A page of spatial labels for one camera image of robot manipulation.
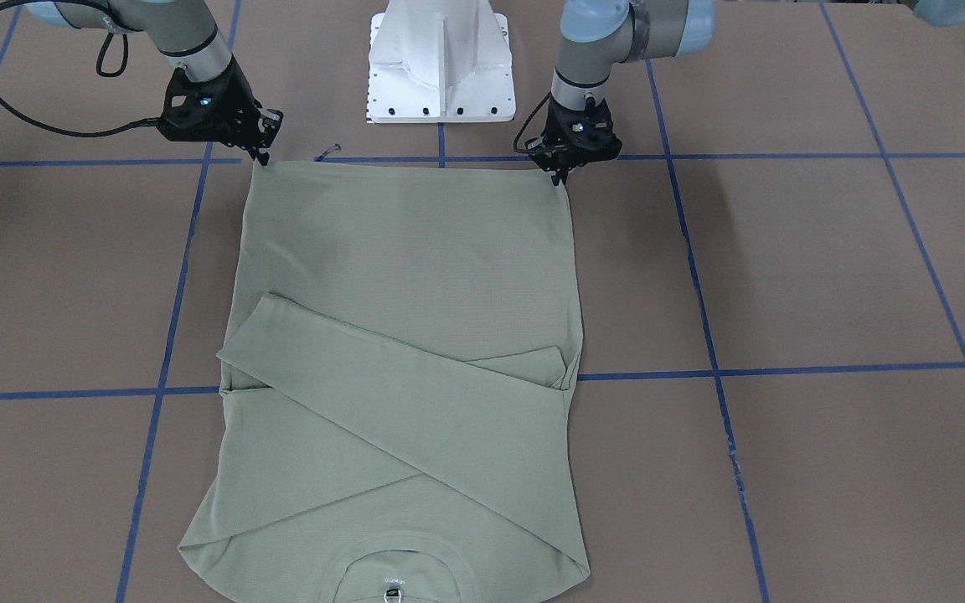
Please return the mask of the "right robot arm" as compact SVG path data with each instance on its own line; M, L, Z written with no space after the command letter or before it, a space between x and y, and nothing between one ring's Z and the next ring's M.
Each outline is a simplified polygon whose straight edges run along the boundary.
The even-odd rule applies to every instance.
M148 34L173 68L156 129L172 142L219 142L266 165L283 113L255 98L204 1L30 3L43 22L111 34Z

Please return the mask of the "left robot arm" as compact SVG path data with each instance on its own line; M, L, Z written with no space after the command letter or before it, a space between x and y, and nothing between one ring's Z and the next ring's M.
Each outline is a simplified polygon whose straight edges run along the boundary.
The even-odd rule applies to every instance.
M606 88L613 65L699 53L715 29L712 1L567 1L560 15L560 47L538 137L514 152L525 154L555 186L576 168L617 159Z

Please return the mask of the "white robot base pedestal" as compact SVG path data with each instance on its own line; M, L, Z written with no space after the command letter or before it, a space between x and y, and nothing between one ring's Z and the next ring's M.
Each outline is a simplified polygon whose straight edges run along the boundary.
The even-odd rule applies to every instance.
M390 1L369 34L367 122L513 119L508 20L488 1Z

